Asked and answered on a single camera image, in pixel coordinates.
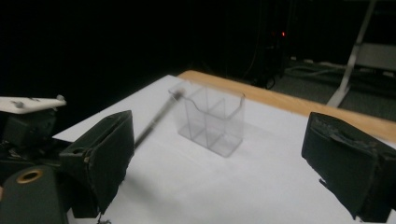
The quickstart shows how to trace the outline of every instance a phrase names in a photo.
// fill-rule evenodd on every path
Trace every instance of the white table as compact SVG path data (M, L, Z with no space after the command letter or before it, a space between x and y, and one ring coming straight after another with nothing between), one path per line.
M132 110L138 136L181 82L166 76L54 137L75 141ZM245 137L223 158L179 135L170 113L140 146L102 220L113 224L359 223L301 156L307 117L246 100ZM96 223L96 218L70 224ZM388 223L396 223L392 211Z

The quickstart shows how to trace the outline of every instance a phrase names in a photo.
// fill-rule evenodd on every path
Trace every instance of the table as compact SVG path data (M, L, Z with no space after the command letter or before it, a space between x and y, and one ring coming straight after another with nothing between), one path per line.
M138 136L168 99L168 90L185 79L244 92L243 143L231 157L223 158L179 135L173 114L167 114L136 151L102 220L114 224L359 222L319 184L318 174L301 157L304 113L311 105L311 110L323 109L301 99L187 71L165 76L54 137L75 141L100 119L123 110L132 110ZM301 111L286 110L291 102ZM352 115L345 114L353 120ZM70 212L68 216L71 224L96 221L74 219ZM388 223L395 221L392 211Z

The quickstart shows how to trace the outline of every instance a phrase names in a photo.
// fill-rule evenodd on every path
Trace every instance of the clear plastic container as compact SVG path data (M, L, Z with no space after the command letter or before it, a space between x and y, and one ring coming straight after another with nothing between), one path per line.
M222 157L229 157L242 143L245 94L183 81L170 89L182 91L175 108L177 131Z

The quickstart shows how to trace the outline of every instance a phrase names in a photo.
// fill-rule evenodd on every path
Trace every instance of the brass ring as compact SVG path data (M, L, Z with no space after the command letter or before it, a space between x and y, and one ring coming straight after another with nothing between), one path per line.
M18 176L17 183L28 184L40 178L43 175L43 171L40 169L34 169L25 172L24 174Z

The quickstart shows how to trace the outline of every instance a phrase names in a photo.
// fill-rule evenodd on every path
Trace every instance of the dark floor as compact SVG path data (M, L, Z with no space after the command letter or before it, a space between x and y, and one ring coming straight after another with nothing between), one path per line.
M325 105L339 87L344 74L344 69L336 65L290 63L288 68L283 77L276 77L271 90ZM356 71L349 83L350 91L339 108L396 121L395 77Z

